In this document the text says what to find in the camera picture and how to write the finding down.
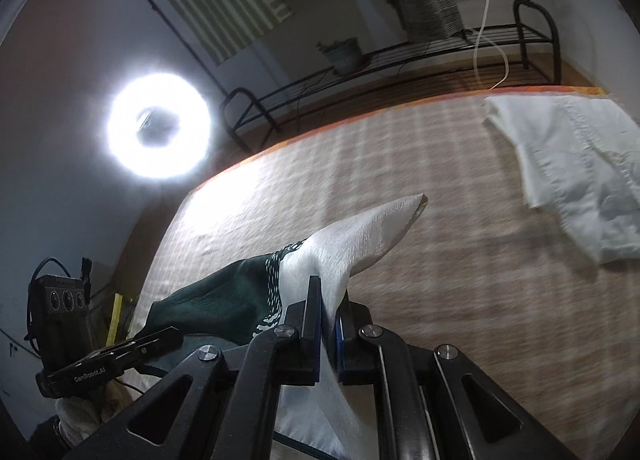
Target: dark green fabric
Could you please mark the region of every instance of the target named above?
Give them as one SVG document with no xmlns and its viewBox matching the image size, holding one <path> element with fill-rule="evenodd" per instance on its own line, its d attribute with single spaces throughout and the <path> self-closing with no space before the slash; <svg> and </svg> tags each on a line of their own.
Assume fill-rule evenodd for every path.
<svg viewBox="0 0 640 460">
<path fill-rule="evenodd" d="M 230 263 L 151 305 L 138 336 L 175 326 L 183 334 L 210 334 L 247 344 L 270 314 L 268 279 L 261 255 Z"/>
</svg>

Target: beige checkered sheet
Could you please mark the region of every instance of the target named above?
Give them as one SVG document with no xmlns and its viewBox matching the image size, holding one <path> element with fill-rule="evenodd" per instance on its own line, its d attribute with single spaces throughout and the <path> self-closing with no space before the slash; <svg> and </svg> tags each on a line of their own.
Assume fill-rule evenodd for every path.
<svg viewBox="0 0 640 460">
<path fill-rule="evenodd" d="M 457 345 L 579 457 L 604 458 L 640 406 L 640 263 L 597 267 L 524 205 L 514 150 L 482 103 L 383 110 L 205 183 L 158 249 L 130 334 L 153 301 L 227 263 L 424 192 L 422 216 L 351 278 L 351 299 L 410 344 Z"/>
</svg>

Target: white fabric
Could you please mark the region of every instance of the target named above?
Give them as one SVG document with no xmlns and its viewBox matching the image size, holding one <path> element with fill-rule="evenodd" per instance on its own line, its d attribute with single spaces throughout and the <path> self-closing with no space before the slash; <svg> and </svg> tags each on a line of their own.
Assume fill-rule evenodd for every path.
<svg viewBox="0 0 640 460">
<path fill-rule="evenodd" d="M 100 408 L 92 401 L 78 396 L 58 398 L 56 413 L 60 418 L 60 433 L 71 447 L 75 447 L 130 403 L 132 398 L 129 391 L 113 380 L 104 386 Z"/>
<path fill-rule="evenodd" d="M 349 277 L 389 252 L 426 203 L 424 195 L 408 196 L 328 225 L 280 263 L 282 306 L 306 299 L 309 276 L 320 276 L 328 324 L 322 329 L 320 381 L 311 388 L 282 387 L 275 428 L 278 432 L 339 459 L 378 457 L 373 391 L 370 386 L 338 384 L 324 339 L 333 328 Z"/>
<path fill-rule="evenodd" d="M 488 97 L 489 119 L 516 149 L 525 201 L 557 214 L 595 262 L 640 257 L 640 129 L 612 100 Z"/>
</svg>

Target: green cloth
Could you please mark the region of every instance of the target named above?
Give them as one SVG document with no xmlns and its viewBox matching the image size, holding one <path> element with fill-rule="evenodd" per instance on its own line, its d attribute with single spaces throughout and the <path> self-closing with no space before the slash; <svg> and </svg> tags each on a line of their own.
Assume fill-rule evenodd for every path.
<svg viewBox="0 0 640 460">
<path fill-rule="evenodd" d="M 142 337 L 175 326 L 184 335 L 208 334 L 247 344 L 282 315 L 280 261 L 302 242 L 268 255 L 238 260 L 151 305 Z"/>
</svg>

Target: plant pot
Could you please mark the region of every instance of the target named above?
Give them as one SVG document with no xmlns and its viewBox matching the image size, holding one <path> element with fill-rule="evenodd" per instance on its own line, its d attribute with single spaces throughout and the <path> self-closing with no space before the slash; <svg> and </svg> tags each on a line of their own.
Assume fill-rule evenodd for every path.
<svg viewBox="0 0 640 460">
<path fill-rule="evenodd" d="M 330 46 L 318 44 L 318 49 L 341 76 L 356 72 L 364 65 L 365 58 L 357 38 L 348 38 Z"/>
</svg>

